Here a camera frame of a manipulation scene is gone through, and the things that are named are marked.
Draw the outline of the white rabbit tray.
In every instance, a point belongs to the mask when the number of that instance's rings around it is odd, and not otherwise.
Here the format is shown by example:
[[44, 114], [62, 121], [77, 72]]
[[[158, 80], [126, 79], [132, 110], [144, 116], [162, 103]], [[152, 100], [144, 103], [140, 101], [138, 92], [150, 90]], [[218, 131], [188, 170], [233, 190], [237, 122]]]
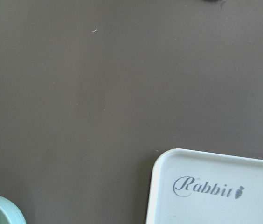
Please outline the white rabbit tray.
[[155, 162], [148, 224], [263, 224], [263, 160], [171, 149]]

